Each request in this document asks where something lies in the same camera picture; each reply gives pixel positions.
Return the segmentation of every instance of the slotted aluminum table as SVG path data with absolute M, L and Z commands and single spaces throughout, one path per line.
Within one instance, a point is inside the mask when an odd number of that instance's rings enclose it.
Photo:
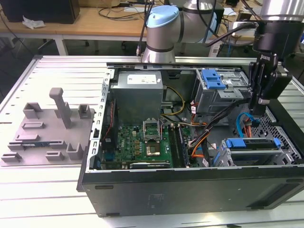
M 178 57 L 180 63 L 248 63 L 244 58 Z M 136 57 L 58 57 L 32 60 L 0 105 L 0 149 L 7 144 L 24 117 L 26 102 L 54 108 L 48 97 L 50 87 L 62 87 L 71 108 L 99 103 L 106 62 L 138 62 Z M 304 131 L 304 90 L 295 79 L 279 101 Z M 101 228 L 183 228 L 241 227 L 302 228 L 304 192 L 274 210 L 217 212 L 182 215 L 154 215 L 99 218 L 85 193 L 76 191 L 80 165 L 1 167 L 0 227 L 101 227 Z

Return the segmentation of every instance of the workbench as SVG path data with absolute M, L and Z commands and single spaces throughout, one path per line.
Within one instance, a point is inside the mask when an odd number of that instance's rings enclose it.
M 251 7 L 257 6 L 253 1 L 248 1 Z M 236 13 L 242 8 L 243 3 L 240 2 L 234 10 Z M 111 12 L 109 16 L 119 17 L 130 15 L 134 12 Z M 98 14 L 98 9 L 93 7 L 81 7 L 80 13 L 74 24 L 58 24 L 45 23 L 44 28 L 35 28 L 33 30 L 24 26 L 21 22 L 9 22 L 4 17 L 8 27 L 17 35 L 18 38 L 38 38 L 38 39 L 53 39 L 56 42 L 60 55 L 68 55 L 67 47 L 65 45 L 66 39 L 77 40 L 118 40 L 118 41 L 138 41 L 143 27 L 143 20 L 140 16 L 136 16 L 138 20 L 130 21 L 116 21 L 101 17 Z M 236 16 L 228 16 L 230 21 L 235 21 Z M 226 27 L 221 25 L 218 35 L 221 36 L 226 33 Z M 0 21 L 0 37 L 14 38 L 2 21 Z M 241 37 L 238 42 L 253 40 L 253 37 Z M 98 50 L 98 42 L 95 42 L 95 49 Z
M 137 57 L 37 57 L 0 104 L 0 151 L 24 118 L 27 102 L 39 102 L 42 109 L 55 108 L 49 88 L 62 87 L 70 108 L 99 103 L 106 62 L 139 62 Z M 253 58 L 177 57 L 178 63 L 249 64 Z M 304 131 L 304 88 L 294 78 L 279 101 Z M 22 228 L 53 227 L 137 227 L 137 228 L 302 228 L 304 191 L 273 210 L 236 211 L 180 215 L 99 218 L 85 193 L 76 191 L 80 165 L 0 167 L 0 226 Z

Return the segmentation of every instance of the robotic end effector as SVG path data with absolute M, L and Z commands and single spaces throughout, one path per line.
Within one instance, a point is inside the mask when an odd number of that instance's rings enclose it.
M 271 99 L 277 99 L 292 75 L 279 61 L 292 54 L 304 30 L 304 1 L 264 0 L 261 20 L 255 32 L 253 49 L 259 52 L 249 66 L 252 115 L 262 116 Z

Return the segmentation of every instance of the floor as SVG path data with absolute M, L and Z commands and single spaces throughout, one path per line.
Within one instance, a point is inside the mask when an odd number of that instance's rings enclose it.
M 32 55 L 15 40 L 15 48 L 9 50 L 3 48 L 0 51 L 0 102 L 10 91 L 32 59 Z M 24 44 L 34 53 L 38 53 L 38 47 L 43 44 L 41 39 L 26 39 Z M 96 55 L 93 41 L 89 41 L 90 46 L 86 47 L 82 40 L 66 40 L 67 49 L 70 55 Z M 97 55 L 105 56 L 134 56 L 137 42 L 126 42 L 126 49 L 122 50 L 120 41 L 99 41 L 99 53 Z M 201 44 L 187 44 L 186 52 L 182 55 L 179 53 L 181 45 L 175 46 L 176 56 L 194 56 L 207 57 L 209 48 L 204 48 Z M 49 45 L 43 50 L 43 55 L 58 55 L 55 43 Z M 228 47 L 224 47 L 219 54 L 220 57 L 256 57 L 257 53 L 251 48 L 244 50 L 243 47 L 231 49 L 228 53 Z M 295 56 L 288 58 L 286 68 L 298 78 L 304 69 L 304 58 Z

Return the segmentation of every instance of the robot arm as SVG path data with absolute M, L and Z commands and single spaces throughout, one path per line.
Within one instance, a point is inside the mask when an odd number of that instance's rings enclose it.
M 183 12 L 179 12 L 175 6 L 154 8 L 148 19 L 147 48 L 142 61 L 174 63 L 175 43 L 202 40 L 207 32 L 207 24 L 203 19 L 211 20 L 214 1 L 188 0 Z M 256 15 L 256 18 L 258 20 L 254 23 L 258 27 L 253 49 L 259 52 L 259 56 L 256 62 L 250 64 L 249 109 L 252 115 L 261 116 L 270 100 L 277 99 L 292 80 L 292 75 L 284 70 L 279 61 L 292 54 L 299 43 L 304 30 L 304 1 L 264 0 L 261 15 Z M 214 30 L 216 20 L 215 17 L 212 19 L 214 27 L 210 28 Z
M 213 0 L 200 1 L 200 13 L 216 27 L 216 14 L 211 18 Z M 183 11 L 176 6 L 158 6 L 152 9 L 147 22 L 147 47 L 142 62 L 174 63 L 175 43 L 196 43 L 203 40 L 206 33 L 196 8 L 196 0 L 188 0 Z

